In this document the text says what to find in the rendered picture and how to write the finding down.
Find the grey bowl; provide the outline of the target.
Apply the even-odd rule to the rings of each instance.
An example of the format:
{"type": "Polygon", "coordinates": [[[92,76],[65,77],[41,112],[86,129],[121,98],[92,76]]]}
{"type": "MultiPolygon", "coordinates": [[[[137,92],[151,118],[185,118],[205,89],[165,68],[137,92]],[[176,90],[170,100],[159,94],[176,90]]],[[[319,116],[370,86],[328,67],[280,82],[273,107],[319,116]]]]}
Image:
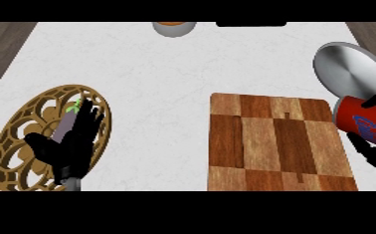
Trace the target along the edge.
{"type": "Polygon", "coordinates": [[[182,37],[185,36],[193,29],[196,22],[183,22],[183,23],[154,23],[154,28],[156,32],[165,37],[182,37]]]}

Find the black appliance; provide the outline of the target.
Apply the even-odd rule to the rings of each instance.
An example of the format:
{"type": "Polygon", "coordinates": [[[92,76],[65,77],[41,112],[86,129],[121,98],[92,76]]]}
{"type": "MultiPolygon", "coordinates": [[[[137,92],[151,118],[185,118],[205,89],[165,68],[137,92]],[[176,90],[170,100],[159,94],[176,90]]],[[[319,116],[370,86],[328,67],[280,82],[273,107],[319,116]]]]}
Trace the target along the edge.
{"type": "Polygon", "coordinates": [[[229,28],[245,28],[245,27],[283,27],[286,22],[215,22],[217,27],[229,27],[229,28]]]}

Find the silver pan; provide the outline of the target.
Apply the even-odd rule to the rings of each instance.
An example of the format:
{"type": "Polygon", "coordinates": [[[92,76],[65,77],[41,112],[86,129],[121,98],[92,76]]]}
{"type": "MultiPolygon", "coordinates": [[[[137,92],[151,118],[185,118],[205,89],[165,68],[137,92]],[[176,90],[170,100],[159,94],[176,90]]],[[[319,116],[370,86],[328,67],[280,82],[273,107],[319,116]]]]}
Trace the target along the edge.
{"type": "Polygon", "coordinates": [[[360,46],[345,42],[325,44],[313,58],[313,69],[338,98],[369,100],[376,95],[376,55],[360,46]]]}

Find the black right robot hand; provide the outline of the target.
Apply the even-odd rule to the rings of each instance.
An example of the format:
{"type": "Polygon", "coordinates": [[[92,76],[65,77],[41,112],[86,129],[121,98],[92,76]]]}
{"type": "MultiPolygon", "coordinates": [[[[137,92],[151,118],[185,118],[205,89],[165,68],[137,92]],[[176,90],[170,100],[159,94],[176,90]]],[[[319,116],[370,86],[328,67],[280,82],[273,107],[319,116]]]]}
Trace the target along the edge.
{"type": "MultiPolygon", "coordinates": [[[[373,107],[376,107],[376,95],[361,104],[363,109],[373,107]]],[[[376,167],[376,147],[370,146],[369,141],[356,132],[348,132],[347,136],[357,152],[364,156],[369,164],[376,167]]]]}

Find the purple eggplant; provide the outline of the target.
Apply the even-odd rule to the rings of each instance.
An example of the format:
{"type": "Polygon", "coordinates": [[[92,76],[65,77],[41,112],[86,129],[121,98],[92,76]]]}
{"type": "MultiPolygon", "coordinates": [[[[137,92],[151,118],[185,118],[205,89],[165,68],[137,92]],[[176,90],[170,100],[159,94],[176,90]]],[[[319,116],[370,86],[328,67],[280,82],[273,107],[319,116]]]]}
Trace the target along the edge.
{"type": "Polygon", "coordinates": [[[62,142],[67,132],[72,129],[78,111],[80,111],[80,103],[81,103],[81,100],[77,100],[75,103],[65,110],[62,120],[59,122],[58,128],[52,136],[52,139],[58,143],[62,142]]]}

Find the checkered wooden cutting board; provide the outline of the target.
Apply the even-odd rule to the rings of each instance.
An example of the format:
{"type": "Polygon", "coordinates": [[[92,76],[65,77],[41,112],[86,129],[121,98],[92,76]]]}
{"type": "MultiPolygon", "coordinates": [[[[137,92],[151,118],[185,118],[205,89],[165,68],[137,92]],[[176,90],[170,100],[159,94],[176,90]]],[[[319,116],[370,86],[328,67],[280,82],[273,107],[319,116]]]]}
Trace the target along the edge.
{"type": "Polygon", "coordinates": [[[207,189],[357,189],[328,101],[210,96],[207,189]]]}

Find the gold ornate round placemat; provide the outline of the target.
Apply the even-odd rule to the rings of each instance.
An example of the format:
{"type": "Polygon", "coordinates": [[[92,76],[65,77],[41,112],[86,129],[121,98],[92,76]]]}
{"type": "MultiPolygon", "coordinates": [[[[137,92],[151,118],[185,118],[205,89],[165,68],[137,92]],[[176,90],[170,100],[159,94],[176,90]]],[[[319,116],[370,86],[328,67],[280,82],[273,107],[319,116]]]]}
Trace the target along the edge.
{"type": "Polygon", "coordinates": [[[111,133],[111,107],[93,88],[43,92],[0,131],[0,191],[78,191],[111,133]]]}

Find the red can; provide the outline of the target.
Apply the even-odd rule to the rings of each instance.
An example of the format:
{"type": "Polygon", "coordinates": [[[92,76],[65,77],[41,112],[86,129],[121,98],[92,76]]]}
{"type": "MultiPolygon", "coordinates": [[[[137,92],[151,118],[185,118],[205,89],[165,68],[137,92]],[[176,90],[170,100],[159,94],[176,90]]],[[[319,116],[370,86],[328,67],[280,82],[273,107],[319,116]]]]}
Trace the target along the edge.
{"type": "Polygon", "coordinates": [[[376,143],[376,107],[364,109],[363,99],[342,97],[333,108],[333,123],[345,132],[357,133],[367,141],[376,143]]]}

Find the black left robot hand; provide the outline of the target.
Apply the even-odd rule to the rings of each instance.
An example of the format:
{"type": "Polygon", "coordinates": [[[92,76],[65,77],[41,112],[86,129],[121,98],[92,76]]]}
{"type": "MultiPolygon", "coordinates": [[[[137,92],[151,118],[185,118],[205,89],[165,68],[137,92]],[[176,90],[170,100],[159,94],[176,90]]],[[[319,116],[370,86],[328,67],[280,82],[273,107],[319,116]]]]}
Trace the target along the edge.
{"type": "Polygon", "coordinates": [[[105,118],[105,115],[98,115],[98,110],[93,102],[84,100],[72,129],[61,143],[37,132],[25,135],[36,158],[52,165],[56,185],[62,185],[69,177],[83,179],[89,173],[95,138],[105,118]]]}

